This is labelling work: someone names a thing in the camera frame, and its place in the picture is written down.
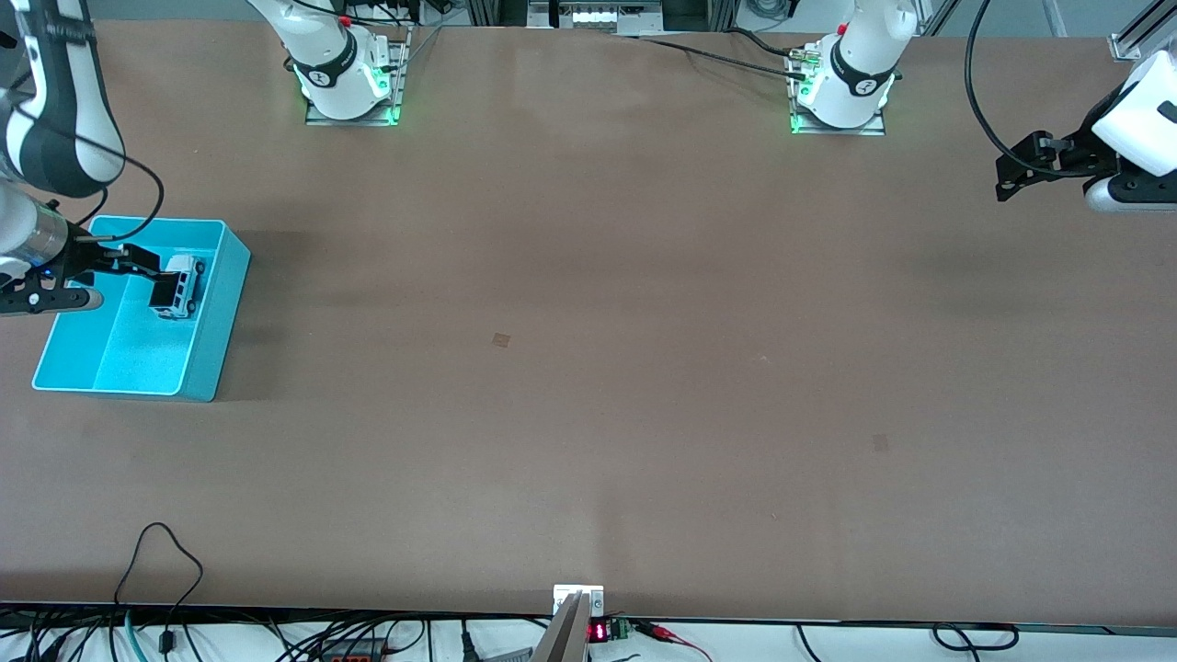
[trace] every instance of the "brown table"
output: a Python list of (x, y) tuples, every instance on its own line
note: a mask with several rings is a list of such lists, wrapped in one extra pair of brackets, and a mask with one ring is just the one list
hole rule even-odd
[[(1177, 223), (997, 204), (962, 41), (847, 139), (591, 32), (441, 34), (391, 130), (302, 126), (262, 24), (99, 32), (166, 214), (254, 262), (211, 405), (34, 392), (51, 320), (0, 322), (0, 597), (106, 600), (164, 519), (198, 602), (1177, 623)], [(978, 51), (1008, 141), (1124, 74)], [(149, 548), (128, 597), (174, 600)]]

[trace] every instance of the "blue plastic bin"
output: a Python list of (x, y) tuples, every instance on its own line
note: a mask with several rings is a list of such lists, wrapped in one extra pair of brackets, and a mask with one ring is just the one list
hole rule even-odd
[[(94, 234), (119, 234), (142, 219), (100, 216)], [(152, 284), (137, 276), (99, 273), (102, 305), (58, 315), (33, 377), (33, 388), (87, 396), (210, 402), (217, 395), (250, 250), (221, 220), (157, 218), (127, 243), (205, 263), (197, 311), (160, 319), (147, 306)]]

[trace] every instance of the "table surface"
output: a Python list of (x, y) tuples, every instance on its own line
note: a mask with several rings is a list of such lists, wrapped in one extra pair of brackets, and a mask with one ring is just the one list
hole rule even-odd
[[(165, 214), (254, 259), (211, 405), (34, 392), (51, 319), (0, 322), (0, 597), (107, 600), (162, 519), (206, 603), (1177, 623), (1177, 224), (997, 204), (962, 41), (911, 45), (879, 139), (591, 32), (443, 33), (388, 130), (302, 126), (265, 25), (99, 35)], [(977, 69), (1008, 141), (1126, 71)], [(127, 600), (192, 578), (142, 563)]]

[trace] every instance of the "white bracket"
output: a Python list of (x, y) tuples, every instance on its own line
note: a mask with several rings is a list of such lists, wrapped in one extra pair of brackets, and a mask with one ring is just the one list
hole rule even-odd
[(588, 604), (592, 608), (592, 617), (605, 615), (605, 587), (592, 584), (556, 584), (552, 588), (552, 614), (560, 610), (564, 598), (570, 594), (583, 593), (588, 595)]

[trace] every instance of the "teal cable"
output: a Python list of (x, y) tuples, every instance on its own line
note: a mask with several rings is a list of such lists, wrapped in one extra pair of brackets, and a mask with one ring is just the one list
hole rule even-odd
[(122, 617), (122, 628), (127, 630), (127, 638), (131, 640), (131, 650), (135, 651), (135, 657), (139, 662), (147, 662), (147, 656), (144, 655), (144, 649), (139, 647), (139, 640), (135, 638), (135, 629), (131, 625), (131, 610), (127, 609), (127, 615)]

